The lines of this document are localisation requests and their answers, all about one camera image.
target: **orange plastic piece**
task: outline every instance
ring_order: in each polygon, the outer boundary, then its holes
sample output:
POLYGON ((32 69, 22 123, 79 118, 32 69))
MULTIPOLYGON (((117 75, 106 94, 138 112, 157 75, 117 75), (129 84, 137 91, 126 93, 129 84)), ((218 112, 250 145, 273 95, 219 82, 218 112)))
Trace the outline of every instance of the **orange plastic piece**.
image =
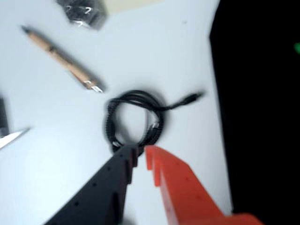
POLYGON ((262 225, 250 214, 225 217, 188 164, 156 146, 146 146, 145 151, 169 225, 262 225))

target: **black plastic part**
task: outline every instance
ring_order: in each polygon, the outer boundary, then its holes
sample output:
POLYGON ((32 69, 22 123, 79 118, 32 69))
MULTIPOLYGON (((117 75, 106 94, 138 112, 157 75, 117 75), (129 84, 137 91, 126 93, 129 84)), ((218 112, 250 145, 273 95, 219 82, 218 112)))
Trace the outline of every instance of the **black plastic part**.
POLYGON ((45 225, 117 225, 122 222, 127 184, 138 148, 124 146, 45 225))
POLYGON ((0 137, 9 134, 8 120, 6 116, 6 110, 4 106, 4 100, 0 98, 0 137))

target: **wooden pen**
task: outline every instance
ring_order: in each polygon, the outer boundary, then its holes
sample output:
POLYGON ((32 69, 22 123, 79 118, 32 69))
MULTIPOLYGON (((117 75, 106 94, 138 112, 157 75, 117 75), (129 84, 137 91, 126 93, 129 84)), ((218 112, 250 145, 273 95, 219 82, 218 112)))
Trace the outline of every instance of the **wooden pen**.
POLYGON ((101 93, 103 92, 96 81, 92 80, 91 77, 82 68, 67 59, 64 54, 59 51, 59 49, 54 47, 51 43, 42 38, 36 32, 29 30, 28 28, 23 26, 22 29, 35 44, 46 51, 49 55, 51 55, 51 57, 58 61, 63 67, 68 69, 75 76, 75 78, 77 78, 77 80, 79 80, 87 89, 101 93))

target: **pen tip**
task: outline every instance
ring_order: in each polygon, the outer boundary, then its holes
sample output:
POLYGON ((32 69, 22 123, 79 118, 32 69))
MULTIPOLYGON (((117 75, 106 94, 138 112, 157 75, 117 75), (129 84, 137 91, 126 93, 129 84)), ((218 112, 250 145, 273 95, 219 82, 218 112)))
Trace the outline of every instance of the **pen tip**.
POLYGON ((21 28, 26 34, 28 34, 30 32, 30 30, 25 26, 21 26, 21 28))

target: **black cable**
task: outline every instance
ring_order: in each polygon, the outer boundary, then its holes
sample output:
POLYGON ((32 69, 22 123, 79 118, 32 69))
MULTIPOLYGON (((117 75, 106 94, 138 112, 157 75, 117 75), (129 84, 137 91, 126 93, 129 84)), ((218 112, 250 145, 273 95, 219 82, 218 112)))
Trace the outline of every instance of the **black cable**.
POLYGON ((139 154, 141 155, 143 153, 143 148, 145 145, 153 145, 159 139, 164 128, 165 111, 192 103, 202 95, 203 93, 189 95, 183 100, 170 106, 162 106, 161 103, 152 95, 141 90, 131 90, 118 98, 111 99, 107 108, 108 115, 106 119, 105 131, 107 139, 112 144, 112 151, 115 153, 117 150, 119 150, 119 148, 124 146, 124 144, 116 138, 116 126, 113 119, 114 113, 121 103, 128 103, 139 106, 141 108, 154 112, 157 116, 157 121, 150 126, 145 136, 137 144, 139 147, 139 154))

